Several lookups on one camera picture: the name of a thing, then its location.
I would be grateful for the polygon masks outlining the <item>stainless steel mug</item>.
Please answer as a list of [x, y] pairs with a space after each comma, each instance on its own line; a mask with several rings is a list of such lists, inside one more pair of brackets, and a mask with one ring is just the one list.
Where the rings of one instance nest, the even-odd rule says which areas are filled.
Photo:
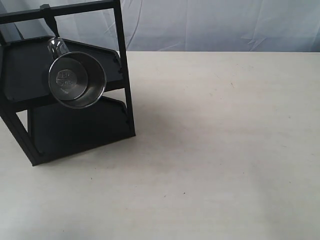
[[48, 70], [48, 86], [53, 97], [63, 106], [84, 109], [102, 97], [107, 85], [100, 62], [81, 51], [69, 51], [60, 37], [48, 40], [53, 62]]

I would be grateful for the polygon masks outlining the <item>black shelf rack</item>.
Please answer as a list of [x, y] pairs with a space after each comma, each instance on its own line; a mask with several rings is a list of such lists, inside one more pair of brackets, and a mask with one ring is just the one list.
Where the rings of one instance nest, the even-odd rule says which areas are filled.
[[[62, 38], [69, 51], [97, 59], [106, 74], [102, 97], [90, 107], [73, 109], [59, 103], [49, 88], [53, 58], [48, 41], [55, 37], [54, 33], [17, 41], [0, 40], [0, 116], [33, 166], [136, 134], [120, 2], [101, 0], [51, 9], [55, 19], [113, 10], [118, 50]], [[37, 19], [44, 20], [40, 8], [0, 16], [1, 24]]]

